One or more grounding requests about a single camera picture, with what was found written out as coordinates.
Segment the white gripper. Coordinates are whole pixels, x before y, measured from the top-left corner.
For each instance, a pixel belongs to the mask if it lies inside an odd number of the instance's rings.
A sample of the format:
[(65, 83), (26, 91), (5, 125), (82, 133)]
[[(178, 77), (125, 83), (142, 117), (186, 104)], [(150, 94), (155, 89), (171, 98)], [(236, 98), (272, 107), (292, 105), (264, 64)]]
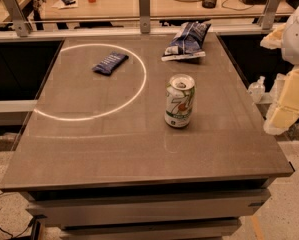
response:
[[(299, 6), (288, 18), (260, 42), (267, 49), (281, 46), (282, 58), (293, 65), (299, 65)], [(280, 135), (299, 119), (299, 66), (294, 66), (283, 79), (278, 89), (279, 97), (267, 112), (263, 129), (267, 134)]]

